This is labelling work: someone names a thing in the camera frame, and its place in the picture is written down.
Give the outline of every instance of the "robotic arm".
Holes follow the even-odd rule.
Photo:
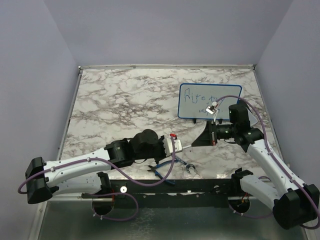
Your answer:
[[[289,229],[317,218],[310,201],[293,180],[319,205],[319,190],[315,185],[307,185],[296,176],[280,157],[267,150],[264,134],[252,128],[248,110],[241,105],[229,106],[231,124],[216,125],[208,121],[203,133],[192,143],[192,147],[214,146],[218,140],[234,138],[242,149],[253,157],[275,188],[259,180],[248,170],[237,170],[230,179],[231,193],[234,196],[249,193],[264,203],[273,212],[277,222]],[[116,140],[97,151],[61,161],[44,162],[41,157],[34,158],[26,173],[26,194],[29,204],[47,201],[52,196],[66,193],[108,194],[111,184],[107,172],[113,167],[123,168],[139,159],[155,159],[156,162],[183,150],[181,141],[158,135],[150,129],[138,133],[131,139]],[[278,159],[277,164],[271,153]],[[284,174],[284,169],[291,178]]]

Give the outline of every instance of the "blue frame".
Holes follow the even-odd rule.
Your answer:
[[[242,92],[242,86],[241,86],[241,85],[237,85],[237,84],[182,83],[182,84],[180,85],[180,88],[179,88],[179,102],[178,102],[178,113],[177,113],[178,118],[180,118],[180,119],[194,119],[194,118],[192,118],[192,117],[180,117],[180,116],[179,116],[180,94],[181,94],[181,86],[182,86],[182,85],[209,85],[209,86],[233,86],[233,87],[240,87],[240,92],[239,92],[239,96],[238,96],[238,97],[240,97],[241,92]],[[196,119],[208,120],[209,118],[196,118]]]

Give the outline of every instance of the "black wire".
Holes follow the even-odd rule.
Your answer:
[[[142,162],[136,162],[136,160],[134,160],[134,163],[135,164],[142,164],[142,163],[144,163],[145,161],[147,161],[148,160],[148,158],[146,158],[145,160],[143,160]]]
[[[235,141],[226,141],[225,139],[223,139],[223,141],[225,141],[227,144],[236,144]]]

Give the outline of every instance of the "gray floor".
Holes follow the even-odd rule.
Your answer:
[[[133,210],[118,209],[113,217]],[[269,210],[252,201],[251,214]],[[90,201],[49,201],[39,240],[304,240],[300,227],[284,230],[273,217],[248,219],[229,208],[141,209],[135,220],[113,222],[93,218]]]

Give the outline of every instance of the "metal frame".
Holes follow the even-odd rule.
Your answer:
[[[263,105],[265,107],[265,111],[267,113],[267,117],[271,126],[271,131],[274,135],[274,139],[275,139],[275,144],[278,148],[278,152],[280,157],[282,158],[282,153],[281,153],[281,148],[279,146],[279,142],[277,139],[277,134],[276,131],[274,129],[268,108],[266,106],[266,102],[264,99],[264,96],[262,94],[261,91],[261,86],[259,84],[259,80],[257,77],[257,73],[256,73],[256,68],[253,64],[249,64],[249,65],[174,65],[174,64],[121,64],[121,65],[91,65],[91,66],[79,66],[79,75],[78,75],[78,79],[77,79],[77,83],[76,83],[76,87],[73,93],[73,98],[72,98],[72,102],[71,102],[71,106],[69,109],[69,113],[68,113],[68,118],[67,118],[67,122],[64,128],[64,132],[62,135],[62,139],[61,139],[61,143],[60,143],[60,147],[59,147],[59,151],[57,154],[57,158],[56,160],[58,161],[61,158],[61,154],[62,154],[62,150],[64,147],[64,143],[65,143],[65,139],[66,139],[66,135],[68,132],[68,128],[69,128],[69,124],[70,124],[70,120],[71,120],[71,115],[74,109],[74,105],[75,105],[75,101],[77,98],[77,93],[78,93],[78,89],[79,89],[79,85],[80,85],[80,81],[82,78],[82,74],[83,74],[83,70],[87,70],[87,69],[199,69],[199,68],[225,68],[225,69],[234,69],[234,68],[238,68],[238,69],[252,69],[253,70],[253,74],[255,77],[255,80],[257,82],[258,85],[258,89],[262,98],[262,102]],[[241,197],[239,196],[229,196],[228,200],[235,200],[235,199],[239,199]],[[87,199],[83,199],[81,198],[81,194],[66,194],[65,196],[55,196],[53,197],[50,201],[92,201],[92,198],[87,198]],[[101,198],[99,200],[95,199],[95,201],[109,201],[109,198]],[[31,225],[31,231],[28,237],[28,240],[37,240],[39,238],[39,234],[40,234],[40,230],[41,230],[41,226],[42,226],[42,221],[45,215],[45,211],[46,211],[46,207],[47,207],[47,202],[43,202],[40,203],[38,205],[33,223]],[[315,221],[312,222],[308,222],[306,223],[307,226],[312,226],[314,224]],[[308,240],[317,240],[316,234],[314,230],[307,230],[305,229],[305,233],[307,236]]]

